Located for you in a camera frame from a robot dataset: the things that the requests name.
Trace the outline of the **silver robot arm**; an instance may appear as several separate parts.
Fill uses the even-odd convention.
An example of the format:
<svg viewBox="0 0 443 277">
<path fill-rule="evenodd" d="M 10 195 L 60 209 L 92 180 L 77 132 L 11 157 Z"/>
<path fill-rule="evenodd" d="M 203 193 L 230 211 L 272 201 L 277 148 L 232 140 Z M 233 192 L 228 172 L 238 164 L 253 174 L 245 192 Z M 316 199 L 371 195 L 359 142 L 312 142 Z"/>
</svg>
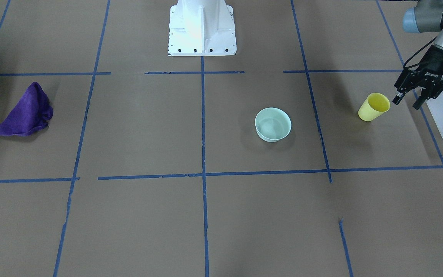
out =
<svg viewBox="0 0 443 277">
<path fill-rule="evenodd" d="M 403 29 L 407 33 L 437 33 L 424 45 L 426 52 L 418 63 L 404 63 L 394 84 L 395 105 L 399 105 L 406 93 L 420 88 L 420 96 L 413 104 L 414 109 L 420 109 L 426 100 L 436 99 L 443 92 L 443 0 L 419 0 L 405 12 Z"/>
</svg>

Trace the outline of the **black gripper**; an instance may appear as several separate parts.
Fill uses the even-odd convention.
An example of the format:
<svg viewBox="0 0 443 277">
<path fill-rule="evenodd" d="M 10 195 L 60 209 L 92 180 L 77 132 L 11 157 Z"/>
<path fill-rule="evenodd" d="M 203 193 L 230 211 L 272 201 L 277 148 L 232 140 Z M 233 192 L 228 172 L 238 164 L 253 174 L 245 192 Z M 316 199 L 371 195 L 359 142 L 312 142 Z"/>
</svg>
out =
<svg viewBox="0 0 443 277">
<path fill-rule="evenodd" d="M 419 110 L 424 102 L 436 99 L 443 91 L 443 49 L 432 45 L 421 61 L 416 65 L 404 66 L 394 84 L 397 93 L 392 99 L 394 105 L 399 105 L 406 93 L 421 88 L 413 108 Z"/>
</svg>

